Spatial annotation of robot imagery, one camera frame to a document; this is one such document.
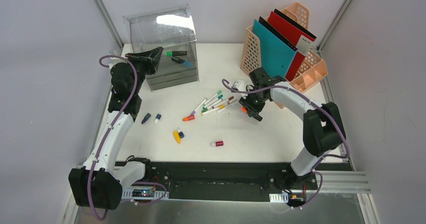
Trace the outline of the green cap black highlighter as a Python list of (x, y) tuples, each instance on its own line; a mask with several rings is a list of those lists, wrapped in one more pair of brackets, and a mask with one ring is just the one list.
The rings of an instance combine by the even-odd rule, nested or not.
[(165, 56), (186, 56), (187, 51), (167, 51)]

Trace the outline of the clear grey drawer organizer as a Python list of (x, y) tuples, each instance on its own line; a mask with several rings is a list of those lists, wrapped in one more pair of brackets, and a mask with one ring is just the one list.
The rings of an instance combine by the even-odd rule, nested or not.
[[(196, 32), (189, 4), (174, 8), (123, 16), (133, 53), (163, 47), (158, 70), (147, 76), (152, 91), (199, 80)], [(187, 68), (165, 56), (167, 51), (187, 51), (177, 56), (193, 64)]]

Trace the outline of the blue cap black highlighter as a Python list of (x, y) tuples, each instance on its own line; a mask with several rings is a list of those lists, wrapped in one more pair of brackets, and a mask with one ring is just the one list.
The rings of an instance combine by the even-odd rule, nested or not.
[(177, 63), (177, 64), (180, 64), (180, 65), (182, 65), (182, 66), (184, 66), (184, 67), (187, 67), (187, 68), (190, 68), (190, 67), (192, 67), (192, 66), (193, 66), (193, 64), (192, 64), (191, 62), (188, 62), (188, 61), (186, 61), (186, 60), (184, 60), (184, 59), (181, 59), (181, 58), (178, 58), (178, 57), (176, 57), (176, 56), (172, 56), (171, 60), (172, 60), (173, 62), (175, 62), (175, 63)]

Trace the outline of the teal folder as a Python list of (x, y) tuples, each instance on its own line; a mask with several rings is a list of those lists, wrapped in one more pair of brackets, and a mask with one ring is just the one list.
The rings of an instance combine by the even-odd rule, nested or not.
[(260, 41), (261, 66), (269, 76), (284, 78), (296, 56), (297, 48), (263, 17), (254, 21), (252, 32)]

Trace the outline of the red folder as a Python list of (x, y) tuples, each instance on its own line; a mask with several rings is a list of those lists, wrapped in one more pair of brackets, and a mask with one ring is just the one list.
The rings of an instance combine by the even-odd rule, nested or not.
[(297, 53), (285, 76), (286, 80), (292, 81), (310, 51), (313, 42), (316, 40), (316, 36), (277, 9), (270, 13), (267, 21), (297, 48)]

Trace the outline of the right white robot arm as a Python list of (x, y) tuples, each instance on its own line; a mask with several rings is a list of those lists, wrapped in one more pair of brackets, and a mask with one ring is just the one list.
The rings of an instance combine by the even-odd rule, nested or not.
[(239, 100), (248, 117), (262, 121), (261, 111), (268, 102), (278, 103), (299, 120), (301, 150), (286, 168), (278, 184), (297, 189), (305, 179), (327, 157), (347, 158), (347, 154), (336, 154), (340, 145), (346, 149), (348, 143), (340, 110), (334, 102), (314, 100), (293, 87), (281, 76), (269, 76), (263, 68), (249, 74), (251, 84), (234, 83), (232, 89), (241, 94)]

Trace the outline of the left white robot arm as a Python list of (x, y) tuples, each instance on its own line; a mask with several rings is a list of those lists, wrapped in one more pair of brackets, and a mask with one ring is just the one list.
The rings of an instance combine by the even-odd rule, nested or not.
[(114, 210), (123, 191), (135, 182), (149, 185), (153, 172), (145, 162), (130, 161), (119, 170), (115, 163), (123, 141), (134, 124), (142, 103), (138, 93), (148, 75), (158, 70), (163, 47), (119, 56), (107, 68), (111, 74), (111, 97), (106, 124), (94, 149), (80, 168), (71, 169), (68, 180), (78, 206)]

